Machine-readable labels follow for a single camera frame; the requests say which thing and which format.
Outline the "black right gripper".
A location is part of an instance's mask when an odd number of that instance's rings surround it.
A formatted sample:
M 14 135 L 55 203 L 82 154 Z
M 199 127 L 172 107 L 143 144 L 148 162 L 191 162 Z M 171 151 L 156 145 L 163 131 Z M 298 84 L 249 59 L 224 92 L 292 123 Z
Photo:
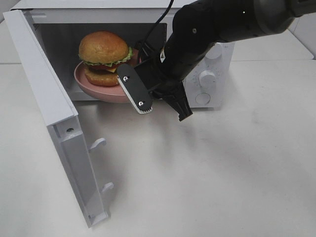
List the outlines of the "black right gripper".
M 155 51 L 147 42 L 141 46 L 141 63 L 135 68 L 122 64 L 117 68 L 118 81 L 131 105 L 143 115 L 152 111 L 153 101 L 148 91 L 154 91 L 173 110 L 179 121 L 193 114 L 182 80 L 205 56 L 204 42 L 168 41 Z

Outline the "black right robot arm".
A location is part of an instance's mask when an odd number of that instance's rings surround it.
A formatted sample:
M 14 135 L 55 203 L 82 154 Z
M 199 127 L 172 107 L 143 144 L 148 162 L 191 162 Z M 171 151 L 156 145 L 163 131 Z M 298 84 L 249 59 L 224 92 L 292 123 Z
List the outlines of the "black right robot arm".
M 118 67 L 118 81 L 138 113 L 151 112 L 157 97 L 184 120 L 192 111 L 183 80 L 215 43 L 280 34 L 315 10 L 313 0 L 197 0 L 175 13 L 161 50 L 135 67 Z

